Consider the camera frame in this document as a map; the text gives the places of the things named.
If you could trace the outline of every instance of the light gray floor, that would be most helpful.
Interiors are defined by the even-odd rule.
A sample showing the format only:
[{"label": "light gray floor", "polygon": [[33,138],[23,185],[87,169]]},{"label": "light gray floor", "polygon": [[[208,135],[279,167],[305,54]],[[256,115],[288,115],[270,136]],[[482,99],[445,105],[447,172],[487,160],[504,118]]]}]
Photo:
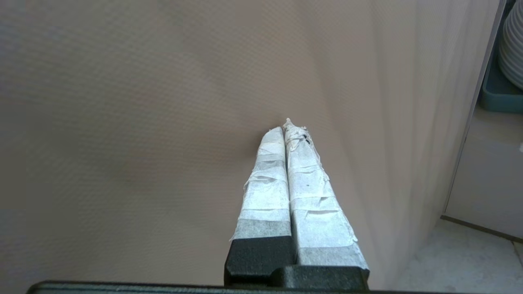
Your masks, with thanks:
[{"label": "light gray floor", "polygon": [[439,220],[395,290],[521,294],[523,245]]}]

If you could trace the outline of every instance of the white bowl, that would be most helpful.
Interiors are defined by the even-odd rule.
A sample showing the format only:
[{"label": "white bowl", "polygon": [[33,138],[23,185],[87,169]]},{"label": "white bowl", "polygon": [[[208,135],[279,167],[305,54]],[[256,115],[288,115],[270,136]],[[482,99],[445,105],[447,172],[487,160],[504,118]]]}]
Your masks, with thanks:
[{"label": "white bowl", "polygon": [[499,69],[509,81],[523,89],[523,0],[514,4],[502,31]]}]

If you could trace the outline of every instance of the fabric backdrop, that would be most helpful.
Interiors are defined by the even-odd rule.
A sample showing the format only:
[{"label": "fabric backdrop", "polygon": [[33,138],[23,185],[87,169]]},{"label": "fabric backdrop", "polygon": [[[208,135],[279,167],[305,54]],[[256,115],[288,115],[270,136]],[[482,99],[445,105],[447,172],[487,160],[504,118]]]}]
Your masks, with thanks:
[{"label": "fabric backdrop", "polygon": [[442,212],[497,1],[0,2],[0,292],[222,284],[263,134],[307,126],[389,288]]}]

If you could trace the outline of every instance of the black plastic mount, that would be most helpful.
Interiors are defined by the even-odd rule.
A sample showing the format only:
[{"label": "black plastic mount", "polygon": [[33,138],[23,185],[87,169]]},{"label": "black plastic mount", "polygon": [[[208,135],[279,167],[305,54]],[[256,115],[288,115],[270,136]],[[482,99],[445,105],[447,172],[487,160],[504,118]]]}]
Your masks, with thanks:
[{"label": "black plastic mount", "polygon": [[295,263],[291,236],[236,239],[225,261],[223,282],[225,286],[268,286],[272,272]]},{"label": "black plastic mount", "polygon": [[369,290],[369,270],[350,266],[295,265],[294,248],[291,236],[233,240],[225,261],[225,286]]}]

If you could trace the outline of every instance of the cabinet door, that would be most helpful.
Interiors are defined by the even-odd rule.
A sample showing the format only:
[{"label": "cabinet door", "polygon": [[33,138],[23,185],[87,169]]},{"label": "cabinet door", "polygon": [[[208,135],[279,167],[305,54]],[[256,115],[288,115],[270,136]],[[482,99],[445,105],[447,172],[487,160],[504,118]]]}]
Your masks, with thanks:
[{"label": "cabinet door", "polygon": [[476,107],[445,215],[523,238],[523,116]]}]

